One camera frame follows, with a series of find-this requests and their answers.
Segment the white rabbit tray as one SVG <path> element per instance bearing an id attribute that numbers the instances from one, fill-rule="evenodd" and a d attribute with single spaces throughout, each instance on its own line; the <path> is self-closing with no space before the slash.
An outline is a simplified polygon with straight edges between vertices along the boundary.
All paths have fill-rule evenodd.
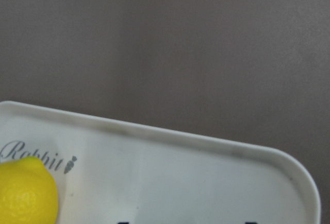
<path id="1" fill-rule="evenodd" d="M 320 223 L 305 167 L 280 150 L 14 101 L 1 161 L 41 159 L 58 223 Z"/>

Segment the yellow lemon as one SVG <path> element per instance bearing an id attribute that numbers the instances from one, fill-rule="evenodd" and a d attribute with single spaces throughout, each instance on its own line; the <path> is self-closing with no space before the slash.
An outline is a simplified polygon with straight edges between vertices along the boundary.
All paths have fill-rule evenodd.
<path id="1" fill-rule="evenodd" d="M 58 192 L 36 157 L 1 164 L 1 223 L 55 223 Z"/>

